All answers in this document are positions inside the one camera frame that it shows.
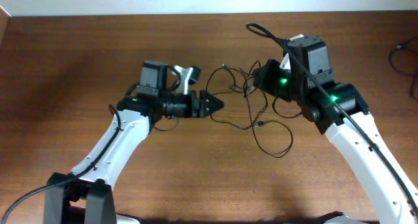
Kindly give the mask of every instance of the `white backdrop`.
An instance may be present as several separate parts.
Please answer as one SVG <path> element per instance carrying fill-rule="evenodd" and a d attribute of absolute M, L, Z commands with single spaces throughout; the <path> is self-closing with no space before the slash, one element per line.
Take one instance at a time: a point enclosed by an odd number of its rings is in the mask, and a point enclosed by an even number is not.
<path fill-rule="evenodd" d="M 418 0 L 0 0 L 11 16 L 415 10 Z"/>

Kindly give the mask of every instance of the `green light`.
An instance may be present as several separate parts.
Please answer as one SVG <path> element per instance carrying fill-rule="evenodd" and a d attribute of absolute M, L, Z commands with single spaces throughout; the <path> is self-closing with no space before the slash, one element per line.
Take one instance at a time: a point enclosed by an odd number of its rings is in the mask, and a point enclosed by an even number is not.
<path fill-rule="evenodd" d="M 281 78 L 281 79 L 280 79 L 280 83 L 281 83 L 281 84 L 286 84 L 286 83 L 287 83 L 287 79 L 285 79 L 285 78 Z"/>
<path fill-rule="evenodd" d="M 334 95 L 331 95 L 331 100 L 332 101 L 335 101 L 335 100 L 337 100 L 338 98 L 336 97 L 336 96 L 334 96 Z"/>

